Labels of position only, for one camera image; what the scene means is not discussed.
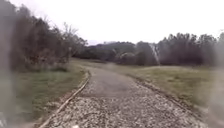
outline road edge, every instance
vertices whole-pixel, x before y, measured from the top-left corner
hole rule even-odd
[[[202,115],[204,114],[204,112],[202,112],[201,110],[196,109],[194,106],[187,105],[184,101],[181,101],[179,98],[175,97],[172,94],[167,93],[166,91],[153,85],[151,82],[149,82],[145,79],[142,79],[142,78],[130,75],[130,74],[126,74],[126,75],[133,78],[138,85],[146,87],[146,88],[152,90],[153,92],[166,97],[168,100],[170,100],[171,102],[176,104],[178,107],[182,108],[185,112],[189,113],[190,115],[195,117],[197,120],[203,122]]]
[[[68,103],[75,98],[85,87],[86,85],[89,83],[89,80],[91,78],[91,73],[89,70],[87,70],[87,73],[85,74],[85,78],[84,80],[79,84],[80,88],[74,92],[57,110],[55,110],[47,120],[45,120],[44,122],[42,122],[41,124],[39,124],[39,126],[36,126],[34,128],[45,128],[51,121],[51,119],[56,116],[59,112],[61,112],[67,105]]]

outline gravel road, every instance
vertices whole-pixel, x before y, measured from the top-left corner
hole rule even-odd
[[[206,128],[169,99],[129,77],[97,68],[48,128]]]

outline treeline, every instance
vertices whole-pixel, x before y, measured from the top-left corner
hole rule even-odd
[[[8,32],[6,42],[10,43],[9,61],[13,70],[63,68],[70,56],[86,43],[68,25],[62,32],[46,20],[31,15],[25,6],[16,8],[10,2],[0,0],[0,11],[0,25],[8,26],[2,31]]]
[[[108,42],[86,46],[75,57],[131,65],[215,65],[219,38],[211,35],[169,35],[158,43]]]

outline grassy field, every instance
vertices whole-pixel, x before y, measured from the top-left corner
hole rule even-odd
[[[212,70],[206,67],[120,66],[76,60],[86,66],[100,67],[142,78],[181,99],[188,105],[205,106],[212,85]]]
[[[14,84],[19,114],[29,120],[37,119],[55,109],[59,98],[78,88],[85,70],[74,62],[67,72],[44,71],[15,73]]]

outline white sky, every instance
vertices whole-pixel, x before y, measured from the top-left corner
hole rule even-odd
[[[224,29],[223,0],[10,0],[60,28],[78,29],[98,41],[158,42],[169,34],[218,36]]]

